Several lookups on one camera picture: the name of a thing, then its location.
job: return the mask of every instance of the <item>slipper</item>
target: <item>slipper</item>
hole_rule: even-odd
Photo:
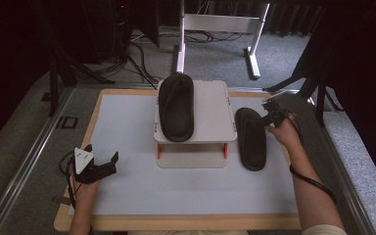
[[[266,137],[261,116],[249,108],[236,112],[240,159],[243,166],[251,171],[264,168],[266,163]]]
[[[164,136],[183,142],[194,133],[194,82],[176,73],[166,78],[159,91],[160,122]]]

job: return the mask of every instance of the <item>small white stand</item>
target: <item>small white stand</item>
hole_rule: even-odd
[[[160,167],[225,167],[227,143],[237,139],[225,83],[218,80],[194,80],[194,134],[189,140],[175,143],[166,139],[159,119],[158,104],[154,136],[158,142],[157,162]]]
[[[184,72],[185,30],[253,33],[255,37],[253,39],[252,46],[247,48],[247,58],[252,68],[253,77],[259,78],[260,71],[258,66],[258,60],[256,58],[256,49],[259,44],[259,39],[264,26],[264,21],[267,15],[268,7],[268,3],[264,4],[264,7],[261,9],[261,12],[259,13],[259,18],[195,15],[185,14],[185,0],[181,0],[181,18],[179,27],[180,43],[176,71]]]

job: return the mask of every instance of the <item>gray carpet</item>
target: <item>gray carpet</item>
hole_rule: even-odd
[[[232,42],[197,44],[187,43],[185,73],[194,79],[224,80],[228,87],[262,88],[274,85],[287,78],[304,50],[308,37],[264,35],[258,46],[258,62],[261,78],[250,79],[247,62],[244,59],[244,48],[250,45],[252,37],[244,35]],[[140,43],[145,52],[147,71],[154,76],[165,78],[175,70],[175,47],[178,39],[165,37],[161,39],[161,48],[152,43]],[[130,56],[140,63],[140,52],[130,47]],[[105,68],[92,66],[94,70]],[[45,144],[39,159],[34,163],[28,181],[12,209],[0,227],[0,234],[60,234],[54,229],[54,218],[58,210],[57,199],[65,189],[66,181],[58,170],[61,157],[79,146],[86,131],[99,92],[104,87],[119,87],[131,82],[141,82],[140,75],[131,64],[124,65],[109,79],[118,81],[116,85],[101,85],[91,78],[80,76],[80,83],[73,89],[70,98],[62,111],[62,117],[78,118],[76,128],[55,128]],[[28,95],[14,112],[14,115],[0,133],[0,197],[15,174],[21,162],[28,155],[30,146],[38,136],[46,121],[49,104],[41,102],[42,94],[48,91],[48,74],[39,79]],[[302,82],[296,82],[288,89],[299,89]],[[336,194],[339,210],[349,234],[359,234],[352,212],[341,193],[340,185],[333,176],[325,146],[319,143],[316,136],[320,127],[313,117],[313,106],[296,97],[282,99],[282,106],[295,112],[303,124],[305,148],[318,170],[320,177]],[[300,234],[299,231],[253,231],[252,234]]]

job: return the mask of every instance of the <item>person's right arm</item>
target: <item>person's right arm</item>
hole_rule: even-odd
[[[296,172],[322,183],[307,157],[298,133],[289,120],[283,120],[276,128],[268,126],[266,130],[273,133],[285,146]],[[328,194],[295,175],[293,182],[302,230],[319,224],[329,224],[344,229],[338,210]]]

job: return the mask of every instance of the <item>black strap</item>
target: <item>black strap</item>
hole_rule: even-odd
[[[319,188],[320,190],[322,190],[323,192],[325,192],[326,194],[329,195],[329,197],[332,199],[332,201],[334,201],[334,204],[337,205],[337,199],[335,198],[335,195],[331,192],[331,190],[329,190],[327,187],[323,186],[323,184],[311,179],[311,178],[308,178],[306,176],[303,176],[299,173],[297,173],[295,171],[295,169],[292,167],[292,165],[290,165],[289,169],[291,170],[291,172],[296,175],[299,179]]]

